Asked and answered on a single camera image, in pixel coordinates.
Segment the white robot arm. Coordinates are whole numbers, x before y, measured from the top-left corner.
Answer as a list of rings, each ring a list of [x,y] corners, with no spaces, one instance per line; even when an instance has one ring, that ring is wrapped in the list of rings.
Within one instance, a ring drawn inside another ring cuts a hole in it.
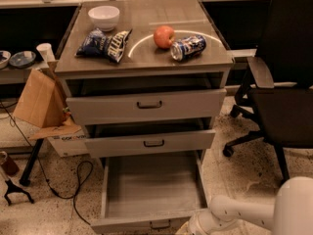
[[[184,224],[184,235],[210,235],[237,220],[263,227],[271,235],[313,235],[313,179],[294,177],[279,189],[273,205],[239,202],[215,196],[209,208]]]

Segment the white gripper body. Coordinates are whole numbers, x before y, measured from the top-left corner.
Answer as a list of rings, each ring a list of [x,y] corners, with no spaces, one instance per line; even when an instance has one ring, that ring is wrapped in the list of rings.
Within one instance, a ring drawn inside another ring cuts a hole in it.
[[[210,210],[199,211],[193,214],[187,222],[186,233],[188,235],[210,235],[213,232],[231,229],[236,223],[235,219],[222,220]]]

